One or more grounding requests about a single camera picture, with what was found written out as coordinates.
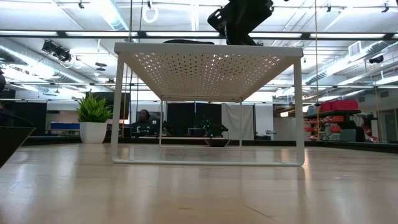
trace potted plant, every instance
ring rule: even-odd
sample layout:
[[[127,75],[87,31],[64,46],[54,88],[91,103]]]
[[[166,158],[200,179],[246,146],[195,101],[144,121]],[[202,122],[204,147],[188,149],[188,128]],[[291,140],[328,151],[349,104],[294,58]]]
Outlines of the potted plant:
[[[112,117],[106,99],[97,100],[93,94],[80,99],[77,114],[80,122],[80,139],[83,143],[102,143],[106,134],[106,121]]]

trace white curtain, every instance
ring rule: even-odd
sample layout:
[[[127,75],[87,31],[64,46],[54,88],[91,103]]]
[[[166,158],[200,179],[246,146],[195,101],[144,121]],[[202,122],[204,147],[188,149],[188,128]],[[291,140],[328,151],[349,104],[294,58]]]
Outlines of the white curtain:
[[[224,138],[239,140],[239,113],[240,105],[221,105],[221,119],[223,125],[229,129]],[[242,139],[254,140],[253,105],[242,105]]]

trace wooden floor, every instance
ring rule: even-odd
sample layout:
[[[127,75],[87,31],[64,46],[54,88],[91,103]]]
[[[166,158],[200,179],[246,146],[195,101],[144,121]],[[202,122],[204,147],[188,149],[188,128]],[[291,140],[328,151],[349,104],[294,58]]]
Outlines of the wooden floor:
[[[183,153],[120,149],[121,157]],[[255,152],[245,156],[252,160],[293,154],[244,150]],[[138,166],[113,164],[108,144],[22,147],[0,169],[0,223],[398,223],[398,155],[315,147],[305,154],[299,168]]]

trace white planter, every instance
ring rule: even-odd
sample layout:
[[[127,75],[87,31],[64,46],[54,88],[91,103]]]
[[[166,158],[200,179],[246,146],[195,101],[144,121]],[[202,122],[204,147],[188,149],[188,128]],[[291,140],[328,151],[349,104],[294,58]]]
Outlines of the white planter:
[[[80,139],[83,143],[102,143],[105,139],[106,123],[81,122]]]

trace green plant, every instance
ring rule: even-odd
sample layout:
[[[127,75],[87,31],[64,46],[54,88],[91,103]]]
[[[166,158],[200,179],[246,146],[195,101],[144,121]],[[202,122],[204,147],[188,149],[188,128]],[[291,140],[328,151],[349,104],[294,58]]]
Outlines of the green plant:
[[[79,122],[105,123],[112,117],[111,107],[106,106],[106,100],[97,100],[91,93],[87,98],[80,99],[79,105]]]

